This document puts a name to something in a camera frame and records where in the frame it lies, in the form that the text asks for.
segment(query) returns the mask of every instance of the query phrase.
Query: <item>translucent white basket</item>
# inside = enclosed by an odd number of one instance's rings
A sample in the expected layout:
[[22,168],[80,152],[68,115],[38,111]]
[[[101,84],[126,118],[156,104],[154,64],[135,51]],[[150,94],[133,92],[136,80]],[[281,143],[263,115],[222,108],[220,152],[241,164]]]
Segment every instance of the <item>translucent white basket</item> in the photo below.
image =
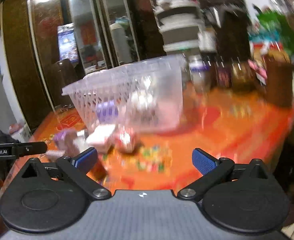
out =
[[[91,131],[101,123],[120,123],[137,132],[173,130],[183,108],[181,68],[185,64],[183,55],[171,55],[122,65],[64,87],[63,95],[70,96]],[[153,106],[145,109],[147,115],[152,112],[148,118],[137,115],[131,100],[134,93],[152,95]]]

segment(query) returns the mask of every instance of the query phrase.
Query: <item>blue gripper pad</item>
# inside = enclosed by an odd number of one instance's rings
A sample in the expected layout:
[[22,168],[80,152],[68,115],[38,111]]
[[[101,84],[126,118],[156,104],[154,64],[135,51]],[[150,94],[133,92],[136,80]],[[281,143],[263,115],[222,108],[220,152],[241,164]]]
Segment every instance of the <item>blue gripper pad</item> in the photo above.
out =
[[217,167],[218,160],[201,149],[194,149],[191,155],[192,164],[202,175]]
[[75,168],[87,174],[94,167],[97,159],[97,150],[94,147],[90,147],[76,157],[72,158],[71,163]]

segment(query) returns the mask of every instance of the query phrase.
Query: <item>orange tablecloth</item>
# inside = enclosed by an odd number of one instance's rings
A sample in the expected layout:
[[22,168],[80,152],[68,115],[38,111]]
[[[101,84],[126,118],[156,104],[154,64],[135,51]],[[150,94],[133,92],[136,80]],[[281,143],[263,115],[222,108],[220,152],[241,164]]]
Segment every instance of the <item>orange tablecloth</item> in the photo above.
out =
[[[256,92],[241,96],[214,89],[200,98],[188,88],[183,105],[181,123],[175,131],[141,135],[143,146],[136,155],[122,155],[112,150],[101,156],[108,170],[108,176],[102,181],[105,187],[111,191],[177,191],[201,176],[191,162],[191,153],[196,147],[216,158],[229,157],[236,163],[248,163],[252,158],[268,162],[294,123],[294,104],[292,109],[280,109],[266,104]],[[84,128],[75,109],[59,115],[50,113],[31,140],[45,141],[49,149],[55,149],[53,136],[71,127]],[[28,158],[30,156],[16,161],[13,175]]]

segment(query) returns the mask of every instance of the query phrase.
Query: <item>metal screw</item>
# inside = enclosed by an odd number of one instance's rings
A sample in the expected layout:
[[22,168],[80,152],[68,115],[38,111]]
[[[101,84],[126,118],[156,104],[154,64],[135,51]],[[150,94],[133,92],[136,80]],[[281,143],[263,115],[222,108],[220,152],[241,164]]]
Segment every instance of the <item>metal screw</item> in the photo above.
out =
[[93,195],[98,198],[103,198],[108,195],[108,191],[104,188],[99,188],[93,191]]
[[183,197],[193,197],[196,194],[196,192],[191,188],[184,188],[180,191],[180,194]]

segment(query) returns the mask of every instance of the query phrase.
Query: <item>black circular cover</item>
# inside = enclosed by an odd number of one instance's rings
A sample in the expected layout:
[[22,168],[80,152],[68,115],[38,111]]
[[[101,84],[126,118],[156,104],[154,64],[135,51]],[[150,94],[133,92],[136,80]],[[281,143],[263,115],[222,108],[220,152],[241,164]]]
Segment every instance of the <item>black circular cover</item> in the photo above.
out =
[[242,234],[278,229],[286,219],[289,202],[267,179],[246,178],[219,184],[203,198],[203,209],[218,225]]
[[8,188],[1,198],[0,213],[13,229],[28,233],[46,233],[63,229],[78,220],[87,208],[80,189],[64,181],[43,185],[26,183]]

